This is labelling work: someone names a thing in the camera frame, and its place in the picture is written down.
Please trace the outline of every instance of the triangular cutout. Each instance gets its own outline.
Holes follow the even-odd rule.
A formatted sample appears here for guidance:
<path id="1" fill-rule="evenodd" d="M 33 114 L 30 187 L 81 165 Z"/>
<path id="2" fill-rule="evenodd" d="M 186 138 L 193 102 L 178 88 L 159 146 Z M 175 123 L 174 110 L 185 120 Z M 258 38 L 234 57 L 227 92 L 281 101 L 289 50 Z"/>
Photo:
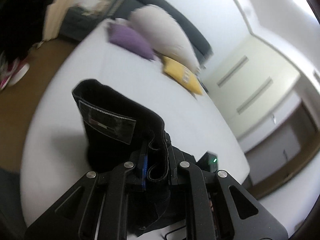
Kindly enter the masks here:
<path id="1" fill-rule="evenodd" d="M 258 209 L 235 186 L 231 186 L 229 190 L 241 219 L 258 214 Z"/>
<path id="2" fill-rule="evenodd" d="M 72 220 L 78 210 L 84 187 L 77 188 L 56 210 L 55 213 Z"/>

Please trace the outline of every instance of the black leather patch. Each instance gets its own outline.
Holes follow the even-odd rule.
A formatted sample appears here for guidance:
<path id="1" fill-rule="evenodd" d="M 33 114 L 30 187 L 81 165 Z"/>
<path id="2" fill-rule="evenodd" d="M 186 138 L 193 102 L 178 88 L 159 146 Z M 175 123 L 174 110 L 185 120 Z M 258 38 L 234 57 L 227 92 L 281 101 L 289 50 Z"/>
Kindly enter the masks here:
<path id="1" fill-rule="evenodd" d="M 131 143 L 137 122 L 135 119 L 91 106 L 81 100 L 79 109 L 84 122 L 95 130 L 126 144 Z"/>

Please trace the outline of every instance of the yellow pillow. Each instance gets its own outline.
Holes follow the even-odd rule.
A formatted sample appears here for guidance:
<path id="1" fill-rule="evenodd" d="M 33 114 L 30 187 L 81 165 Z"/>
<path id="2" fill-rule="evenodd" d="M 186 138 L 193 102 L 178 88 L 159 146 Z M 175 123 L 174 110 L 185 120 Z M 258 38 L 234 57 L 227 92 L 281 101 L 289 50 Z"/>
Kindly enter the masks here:
<path id="1" fill-rule="evenodd" d="M 174 78 L 178 83 L 189 91 L 202 95 L 201 85 L 196 77 L 190 70 L 184 65 L 173 60 L 172 58 L 163 57 L 164 60 L 164 72 Z"/>

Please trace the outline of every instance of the purple pillow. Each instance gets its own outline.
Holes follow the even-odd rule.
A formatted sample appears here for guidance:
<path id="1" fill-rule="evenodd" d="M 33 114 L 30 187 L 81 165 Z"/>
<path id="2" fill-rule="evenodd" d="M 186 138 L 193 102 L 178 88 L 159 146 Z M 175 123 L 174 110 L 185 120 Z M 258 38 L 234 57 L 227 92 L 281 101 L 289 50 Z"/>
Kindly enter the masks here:
<path id="1" fill-rule="evenodd" d="M 127 49 L 143 58 L 154 59 L 154 53 L 149 42 L 128 26 L 111 24 L 109 42 Z"/>

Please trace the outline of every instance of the cream cabinet door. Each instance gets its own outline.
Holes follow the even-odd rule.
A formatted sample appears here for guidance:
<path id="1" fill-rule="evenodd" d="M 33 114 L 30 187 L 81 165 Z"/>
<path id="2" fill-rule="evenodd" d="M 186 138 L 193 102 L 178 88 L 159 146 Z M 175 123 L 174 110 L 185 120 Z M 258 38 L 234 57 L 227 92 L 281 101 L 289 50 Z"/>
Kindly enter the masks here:
<path id="1" fill-rule="evenodd" d="M 271 47 L 250 37 L 204 80 L 209 96 L 239 138 L 289 93 L 300 73 Z"/>

